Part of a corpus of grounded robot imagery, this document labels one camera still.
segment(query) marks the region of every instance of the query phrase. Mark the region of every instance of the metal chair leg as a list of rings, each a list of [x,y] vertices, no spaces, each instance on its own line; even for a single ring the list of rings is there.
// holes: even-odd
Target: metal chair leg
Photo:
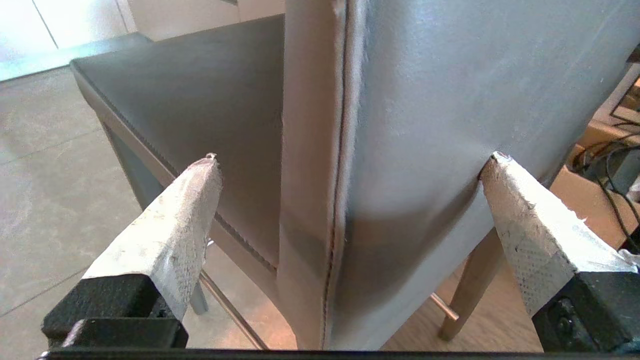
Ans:
[[[209,305],[207,299],[204,297],[204,292],[199,282],[196,282],[195,288],[193,288],[193,294],[191,295],[191,308],[196,315],[202,315],[209,311]]]

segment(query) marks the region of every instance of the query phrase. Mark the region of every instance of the stitched seam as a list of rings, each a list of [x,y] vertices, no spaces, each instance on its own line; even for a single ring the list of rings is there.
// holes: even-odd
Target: stitched seam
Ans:
[[[329,301],[328,301],[328,297],[329,297],[329,287],[330,287],[330,283],[331,283],[331,279],[332,279],[332,275],[333,275],[333,264],[335,262],[335,224],[336,224],[336,212],[337,212],[337,204],[338,204],[338,182],[339,182],[339,178],[340,178],[340,153],[343,151],[342,149],[342,145],[343,145],[343,137],[344,137],[344,133],[343,133],[343,125],[344,125],[344,107],[345,107],[345,97],[346,97],[346,42],[347,42],[347,23],[349,20],[349,11],[348,11],[349,6],[345,3],[344,5],[344,23],[343,23],[343,31],[344,31],[344,43],[342,44],[342,56],[340,57],[340,60],[342,62],[342,69],[340,72],[341,75],[341,82],[340,82],[340,87],[342,88],[342,97],[341,97],[341,113],[340,113],[340,131],[339,131],[339,135],[338,135],[338,152],[337,152],[337,157],[335,159],[336,161],[336,167],[335,167],[335,177],[333,179],[333,183],[334,183],[334,189],[333,189],[333,216],[332,216],[332,222],[331,222],[331,234],[330,234],[330,242],[329,242],[329,254],[328,254],[328,264],[327,264],[327,271],[326,271],[326,277],[324,280],[324,291],[323,291],[323,319],[322,319],[322,323],[323,323],[323,330],[322,330],[322,334],[321,334],[321,340],[320,340],[320,347],[324,348],[325,343],[326,343],[326,335],[327,335],[327,315],[329,312]]]
[[[260,253],[258,253],[243,237],[242,235],[240,235],[231,225],[229,225],[228,222],[225,221],[225,219],[222,218],[222,216],[220,216],[220,214],[216,213],[216,216],[214,217],[215,220],[220,224],[220,226],[222,226],[222,228],[228,232],[229,235],[231,235],[231,237],[233,237],[235,239],[235,241],[237,241],[238,243],[240,243],[241,246],[243,246],[247,252],[249,252],[260,264],[262,264],[263,266],[265,266],[268,270],[270,270],[271,272],[276,272],[277,268],[275,266],[273,266],[267,259],[265,259],[264,257],[262,257],[262,255],[260,255]]]
[[[82,74],[83,79],[91,86],[91,88],[93,89],[93,91],[96,92],[96,94],[98,94],[98,96],[100,97],[100,99],[102,101],[104,101],[105,104],[107,104],[107,106],[109,107],[109,109],[118,117],[118,120],[120,120],[121,122],[123,122],[126,126],[127,129],[129,129],[134,135],[136,135],[136,137],[138,137],[138,139],[140,141],[142,141],[142,143],[147,146],[152,152],[153,155],[160,160],[161,162],[163,162],[163,165],[166,166],[168,168],[168,170],[170,172],[172,172],[172,175],[174,177],[177,177],[179,174],[177,173],[177,170],[175,169],[175,167],[164,157],[162,156],[162,154],[153,146],[151,145],[151,143],[140,134],[140,132],[138,132],[133,125],[115,108],[115,106],[113,105],[113,103],[111,103],[111,101],[109,101],[109,99],[106,98],[106,96],[100,91],[100,89],[95,85],[95,83],[86,75],[86,73],[80,68],[80,66],[76,65],[75,63],[72,63],[73,68],[75,68],[79,73]],[[247,249],[247,251],[262,265],[266,266],[269,270],[271,270],[272,272],[276,271],[276,267],[273,266],[269,261],[267,261],[267,259],[265,259],[264,257],[262,257],[260,255],[260,253],[257,252],[257,250],[255,250],[248,241],[246,241],[245,238],[242,237],[242,235],[240,235],[240,233],[234,229],[229,223],[227,223],[224,219],[222,219],[222,216],[220,216],[217,212],[215,215],[216,220],[220,223],[220,225],[222,225],[225,230],[229,233],[229,235],[231,235],[234,239],[236,239],[236,241],[238,241],[241,245],[243,245],[244,248]]]

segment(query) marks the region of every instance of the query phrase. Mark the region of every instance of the gray floor tile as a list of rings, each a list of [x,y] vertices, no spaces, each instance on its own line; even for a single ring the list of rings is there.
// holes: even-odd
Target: gray floor tile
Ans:
[[[68,67],[0,83],[0,164],[98,128]]]
[[[140,213],[102,131],[0,165],[0,315],[89,265]]]
[[[0,349],[3,359],[35,359],[47,350],[40,332],[42,318],[80,281],[84,271],[0,318]]]
[[[273,303],[215,245],[207,250],[207,262],[204,270],[213,278],[269,348],[297,348],[295,335]],[[189,332],[187,346],[253,349],[253,345],[207,290],[205,290],[205,294],[209,303],[209,312],[198,316],[189,309],[184,317],[183,323]]]

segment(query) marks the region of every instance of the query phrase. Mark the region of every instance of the chair leg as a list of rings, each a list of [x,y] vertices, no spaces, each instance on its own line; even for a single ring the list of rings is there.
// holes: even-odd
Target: chair leg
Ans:
[[[457,320],[449,317],[444,319],[438,333],[441,339],[452,340],[460,332],[503,261],[500,238],[495,229],[492,229],[469,255],[449,305],[460,317]]]
[[[204,297],[204,291],[202,291],[199,282],[196,282],[196,287],[193,289],[193,294],[191,294],[191,307],[196,315],[202,315],[209,311],[207,299]]]

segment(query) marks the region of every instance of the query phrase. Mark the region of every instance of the chair backrest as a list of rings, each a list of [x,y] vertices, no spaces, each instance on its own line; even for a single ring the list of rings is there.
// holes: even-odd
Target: chair backrest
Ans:
[[[640,41],[634,1],[289,1],[282,311],[375,349],[492,228],[477,176],[549,184]]]

